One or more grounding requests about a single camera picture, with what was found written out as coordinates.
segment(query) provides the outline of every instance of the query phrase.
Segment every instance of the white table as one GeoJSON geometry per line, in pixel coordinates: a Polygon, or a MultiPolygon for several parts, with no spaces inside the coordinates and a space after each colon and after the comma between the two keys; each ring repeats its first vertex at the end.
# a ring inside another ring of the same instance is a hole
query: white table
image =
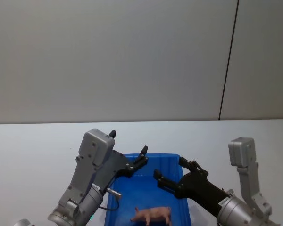
{"type": "MultiPolygon", "coordinates": [[[[0,125],[0,226],[20,218],[46,219],[70,182],[84,133],[92,128],[117,130],[115,149],[122,153],[147,145],[148,153],[197,160],[213,184],[232,188],[239,197],[239,175],[227,145],[237,137],[253,137],[261,191],[273,206],[271,219],[283,222],[283,120],[170,121],[0,125]]],[[[194,226],[216,226],[212,215],[188,203],[194,226]]],[[[104,221],[105,211],[98,210],[88,225],[104,221]]]]}

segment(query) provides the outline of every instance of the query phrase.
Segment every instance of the pink pig figurine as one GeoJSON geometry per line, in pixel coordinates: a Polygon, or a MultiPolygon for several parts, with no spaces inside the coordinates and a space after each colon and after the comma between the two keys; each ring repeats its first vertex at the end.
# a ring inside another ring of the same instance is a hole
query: pink pig figurine
{"type": "Polygon", "coordinates": [[[155,207],[145,210],[138,210],[135,207],[135,216],[131,219],[132,222],[144,221],[146,226],[150,225],[150,221],[159,222],[166,221],[166,225],[172,226],[170,221],[171,208],[170,207],[155,207]]]}

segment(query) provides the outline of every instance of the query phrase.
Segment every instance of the blue plastic bin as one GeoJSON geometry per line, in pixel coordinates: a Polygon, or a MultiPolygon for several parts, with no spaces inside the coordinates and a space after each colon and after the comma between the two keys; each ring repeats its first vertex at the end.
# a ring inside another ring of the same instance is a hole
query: blue plastic bin
{"type": "MultiPolygon", "coordinates": [[[[126,154],[134,160],[138,154],[126,154]]],[[[153,178],[154,169],[171,180],[179,181],[183,176],[182,167],[178,165],[177,154],[147,154],[148,164],[139,169],[131,178],[120,177],[115,180],[112,189],[120,192],[122,198],[116,211],[107,211],[105,226],[144,226],[144,222],[134,223],[130,219],[135,215],[134,208],[139,210],[158,206],[171,207],[172,226],[191,226],[188,203],[186,199],[176,199],[173,194],[157,187],[153,178]]],[[[115,197],[109,195],[108,208],[116,207],[115,197]]],[[[153,222],[151,226],[165,226],[164,222],[153,222]]]]}

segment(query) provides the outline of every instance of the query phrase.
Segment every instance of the white tabletop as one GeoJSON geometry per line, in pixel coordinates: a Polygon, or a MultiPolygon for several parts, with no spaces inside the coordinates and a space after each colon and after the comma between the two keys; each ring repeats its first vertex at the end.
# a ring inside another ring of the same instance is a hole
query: white tabletop
{"type": "MultiPolygon", "coordinates": [[[[0,125],[0,226],[21,218],[46,219],[70,182],[84,133],[92,128],[117,130],[115,149],[122,153],[138,153],[147,145],[148,153],[196,160],[213,184],[232,188],[239,197],[239,175],[227,145],[237,137],[253,137],[261,192],[272,204],[271,219],[283,222],[283,120],[170,121],[0,125]]],[[[202,207],[188,204],[194,226],[216,226],[202,207]]],[[[97,210],[88,225],[104,221],[105,211],[97,210]]]]}

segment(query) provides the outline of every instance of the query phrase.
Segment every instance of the gray wall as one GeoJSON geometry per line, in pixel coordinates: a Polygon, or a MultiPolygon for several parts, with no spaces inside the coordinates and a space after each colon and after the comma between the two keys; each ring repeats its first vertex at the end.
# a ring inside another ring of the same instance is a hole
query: gray wall
{"type": "MultiPolygon", "coordinates": [[[[236,4],[0,0],[0,123],[217,120],[236,4]]],[[[220,118],[283,118],[283,0],[240,0],[220,118]]]]}

